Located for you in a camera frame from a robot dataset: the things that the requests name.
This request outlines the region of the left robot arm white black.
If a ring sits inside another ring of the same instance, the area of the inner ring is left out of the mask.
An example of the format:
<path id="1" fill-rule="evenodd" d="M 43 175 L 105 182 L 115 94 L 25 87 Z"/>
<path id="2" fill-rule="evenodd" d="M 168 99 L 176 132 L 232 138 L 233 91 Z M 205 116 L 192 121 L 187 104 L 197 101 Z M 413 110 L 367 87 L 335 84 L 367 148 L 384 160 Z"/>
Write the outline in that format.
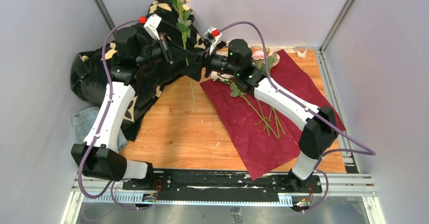
<path id="1" fill-rule="evenodd" d="M 119 29 L 115 37 L 118 62 L 108 68 L 106 47 L 102 47 L 103 67 L 107 78 L 104 100 L 94 124 L 81 144 L 74 144 L 71 155 L 78 168 L 78 181 L 93 177 L 109 182 L 123 179 L 149 184 L 153 181 L 153 166 L 144 161 L 129 160 L 119 154 L 117 137 L 124 116 L 132 102 L 139 78 L 147 78 L 163 66 L 161 74 L 175 69 L 185 73 L 186 61 L 195 55 L 192 46 L 179 46 L 166 33 L 135 27 Z"/>

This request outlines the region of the dark red wrapping paper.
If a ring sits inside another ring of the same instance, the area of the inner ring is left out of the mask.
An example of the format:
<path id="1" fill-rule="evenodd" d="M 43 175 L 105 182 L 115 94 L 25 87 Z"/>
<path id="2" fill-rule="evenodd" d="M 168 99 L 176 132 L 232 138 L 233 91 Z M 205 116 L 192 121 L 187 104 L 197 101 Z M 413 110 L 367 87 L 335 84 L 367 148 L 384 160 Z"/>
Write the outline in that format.
<path id="1" fill-rule="evenodd" d="M 311 104 L 331 105 L 286 51 L 277 55 L 270 70 L 277 83 Z M 302 132 L 286 116 L 260 100 L 238 96 L 227 82 L 209 79 L 200 85 L 253 180 L 298 157 Z"/>

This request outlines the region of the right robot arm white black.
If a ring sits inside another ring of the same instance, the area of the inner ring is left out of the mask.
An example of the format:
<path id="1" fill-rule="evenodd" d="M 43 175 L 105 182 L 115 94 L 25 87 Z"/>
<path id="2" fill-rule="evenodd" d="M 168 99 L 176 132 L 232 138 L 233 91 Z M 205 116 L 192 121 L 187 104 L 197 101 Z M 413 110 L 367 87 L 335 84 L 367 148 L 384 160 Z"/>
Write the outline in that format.
<path id="1" fill-rule="evenodd" d="M 329 106 L 308 103 L 286 90 L 267 72 L 253 66 L 251 55 L 243 39 L 230 41 L 226 56 L 216 54 L 216 45 L 209 42 L 181 73 L 193 80 L 201 79 L 203 68 L 205 77 L 211 72 L 225 74 L 240 92 L 274 107 L 291 120 L 302 133 L 298 141 L 300 153 L 288 173 L 288 181 L 291 187 L 301 190 L 308 185 L 322 155 L 338 137 L 340 130 L 336 126 L 335 111 Z"/>

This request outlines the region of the pink fake flower stem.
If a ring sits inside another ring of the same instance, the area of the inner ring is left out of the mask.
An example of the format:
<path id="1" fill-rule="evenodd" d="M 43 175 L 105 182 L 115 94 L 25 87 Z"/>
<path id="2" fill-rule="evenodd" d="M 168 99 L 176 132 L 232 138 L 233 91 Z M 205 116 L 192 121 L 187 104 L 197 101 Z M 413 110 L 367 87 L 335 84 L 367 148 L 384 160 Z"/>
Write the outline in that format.
<path id="1" fill-rule="evenodd" d="M 176 26 L 181 33 L 183 49 L 190 50 L 188 48 L 187 42 L 191 37 L 191 28 L 190 25 L 192 22 L 189 20 L 191 15 L 191 9 L 188 7 L 187 3 L 191 0 L 168 0 L 169 4 L 172 6 L 172 9 L 177 13 L 178 20 Z"/>
<path id="2" fill-rule="evenodd" d="M 276 66 L 279 63 L 280 56 L 278 55 L 278 53 L 274 52 L 272 55 L 267 56 L 267 61 L 265 61 L 265 53 L 263 55 L 264 55 L 264 58 L 262 60 L 255 60 L 252 58 L 253 65 L 256 68 L 260 69 L 261 71 L 265 71 L 266 68 L 271 70 L 274 66 Z"/>

